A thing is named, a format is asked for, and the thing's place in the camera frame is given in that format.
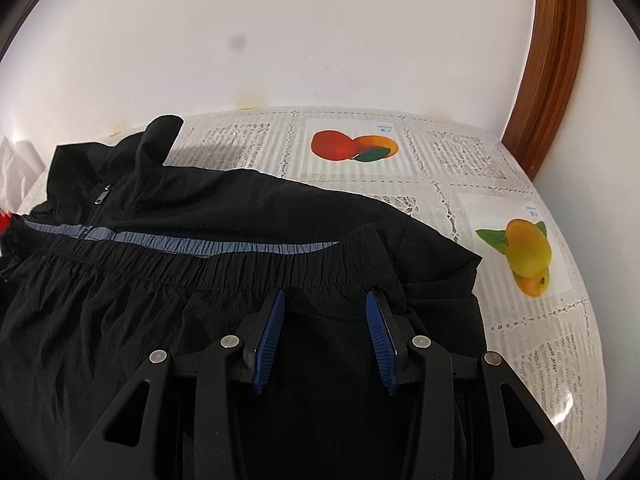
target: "mango print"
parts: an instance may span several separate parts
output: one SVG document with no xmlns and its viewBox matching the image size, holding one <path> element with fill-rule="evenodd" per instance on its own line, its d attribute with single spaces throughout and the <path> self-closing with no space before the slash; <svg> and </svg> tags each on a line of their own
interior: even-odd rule
<svg viewBox="0 0 640 480">
<path fill-rule="evenodd" d="M 504 231 L 478 229 L 476 234 L 504 254 L 518 288 L 539 298 L 549 286 L 551 246 L 544 222 L 532 224 L 522 218 L 511 220 Z"/>
<path fill-rule="evenodd" d="M 351 139 L 337 130 L 323 130 L 316 132 L 311 139 L 311 151 L 325 160 L 374 162 L 394 156 L 398 145 L 384 136 L 366 135 Z"/>
</svg>

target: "green leaf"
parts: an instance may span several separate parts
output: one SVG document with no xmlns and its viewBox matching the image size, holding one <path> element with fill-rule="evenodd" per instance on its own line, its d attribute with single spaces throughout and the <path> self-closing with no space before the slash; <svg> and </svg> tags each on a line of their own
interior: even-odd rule
<svg viewBox="0 0 640 480">
<path fill-rule="evenodd" d="M 376 160 L 386 157 L 389 153 L 391 153 L 389 148 L 374 148 L 373 150 L 354 156 L 351 160 L 357 160 L 358 162 L 375 162 Z"/>
<path fill-rule="evenodd" d="M 478 229 L 476 234 L 493 247 L 500 254 L 504 254 L 504 231 L 493 229 Z"/>
<path fill-rule="evenodd" d="M 543 235 L 546 236 L 546 225 L 542 220 L 536 224 L 536 227 L 542 231 Z"/>
</svg>

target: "red object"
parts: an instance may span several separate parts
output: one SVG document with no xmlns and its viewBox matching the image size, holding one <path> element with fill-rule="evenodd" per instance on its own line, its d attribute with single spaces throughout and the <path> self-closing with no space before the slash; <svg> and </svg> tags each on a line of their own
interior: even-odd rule
<svg viewBox="0 0 640 480">
<path fill-rule="evenodd" d="M 3 234 L 11 223 L 11 213 L 0 209 L 0 235 Z"/>
<path fill-rule="evenodd" d="M 347 160 L 358 153 L 352 139 L 336 130 L 323 130 L 311 139 L 311 151 L 326 160 Z"/>
</svg>

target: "metal rivet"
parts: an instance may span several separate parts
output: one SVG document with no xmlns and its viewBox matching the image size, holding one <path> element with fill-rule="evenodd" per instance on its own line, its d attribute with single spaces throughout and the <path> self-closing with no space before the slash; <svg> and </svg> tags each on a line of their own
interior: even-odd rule
<svg viewBox="0 0 640 480">
<path fill-rule="evenodd" d="M 154 364 L 161 363 L 165 359 L 166 359 L 166 352 L 164 350 L 154 350 L 153 352 L 151 352 L 151 355 L 149 356 L 149 360 Z"/>
<path fill-rule="evenodd" d="M 414 336 L 414 338 L 411 339 L 411 342 L 418 348 L 429 348 L 431 346 L 431 339 L 425 335 Z"/>
<path fill-rule="evenodd" d="M 484 354 L 484 360 L 493 366 L 497 366 L 502 362 L 502 356 L 498 352 L 487 352 Z"/>
<path fill-rule="evenodd" d="M 224 348 L 233 348 L 234 346 L 238 346 L 240 344 L 240 338 L 237 335 L 225 335 L 220 340 L 220 344 Z"/>
</svg>

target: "clothing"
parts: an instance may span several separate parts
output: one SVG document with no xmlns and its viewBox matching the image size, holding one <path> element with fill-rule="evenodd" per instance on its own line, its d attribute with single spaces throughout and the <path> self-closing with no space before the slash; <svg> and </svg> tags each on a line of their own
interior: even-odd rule
<svg viewBox="0 0 640 480">
<path fill-rule="evenodd" d="M 379 286 L 417 333 L 478 356 L 479 257 L 374 199 L 163 166 L 181 124 L 58 148 L 47 201 L 13 217 L 0 281 L 8 427 L 59 478 L 149 352 L 203 349 L 276 286 L 286 315 L 270 381 L 241 414 L 250 477 L 396 478 L 408 405 L 382 385 L 364 297 Z"/>
</svg>

